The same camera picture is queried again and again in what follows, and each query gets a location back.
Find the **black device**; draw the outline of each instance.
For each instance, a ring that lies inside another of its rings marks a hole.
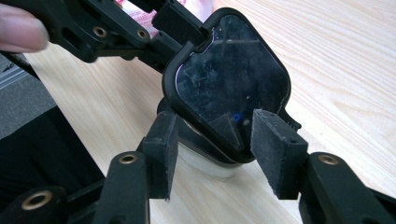
[[[296,132],[301,125],[285,110],[289,74],[238,11],[221,9],[201,23],[177,1],[131,1],[145,11],[157,11],[153,25],[160,32],[150,39],[111,0],[0,2],[30,11],[44,22],[52,43],[84,62],[107,56],[139,58],[163,72],[166,98],[137,152],[116,157],[105,183],[73,195],[50,187],[33,189],[14,201],[0,220],[148,223],[148,199],[169,196],[177,140],[182,140],[213,161],[257,159],[279,199],[302,194],[304,223],[394,223],[394,199],[367,189],[340,158],[307,154],[308,144]],[[189,132],[177,134],[180,127]],[[123,178],[124,173],[133,178]],[[342,185],[341,176],[348,176]],[[135,192],[125,185],[135,186]],[[37,195],[43,200],[36,200]]]

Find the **light wood surface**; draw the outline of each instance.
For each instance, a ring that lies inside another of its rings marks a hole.
[[[287,67],[287,110],[309,152],[340,156],[368,187],[396,197],[396,1],[215,7],[244,13]],[[58,46],[27,57],[104,173],[135,150],[163,97],[160,74],[119,58],[82,63]],[[298,203],[278,201],[255,161],[219,181],[178,160],[170,203],[150,206],[152,223],[301,223]]]

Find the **gray carpet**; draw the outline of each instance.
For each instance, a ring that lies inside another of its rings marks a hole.
[[[0,58],[0,139],[56,106],[44,85]]]

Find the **wood grain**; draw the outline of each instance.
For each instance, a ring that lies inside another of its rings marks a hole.
[[[287,67],[287,110],[303,124],[309,151],[340,156],[368,187],[396,197],[396,2],[218,7],[244,13]],[[146,135],[162,98],[160,74],[119,58],[82,63],[57,46],[27,56],[103,172]],[[150,204],[152,223],[301,223],[298,203],[278,201],[257,162],[218,181],[178,160],[170,203]]]

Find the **wooden table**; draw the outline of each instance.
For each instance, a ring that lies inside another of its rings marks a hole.
[[[396,197],[396,2],[215,7],[243,12],[289,70],[287,110],[309,152],[340,156],[368,187]],[[116,154],[135,150],[163,97],[160,74],[120,58],[82,63],[58,46],[27,57],[104,173]],[[170,203],[150,205],[152,223],[301,223],[298,203],[277,200],[255,161],[218,181],[178,160]]]

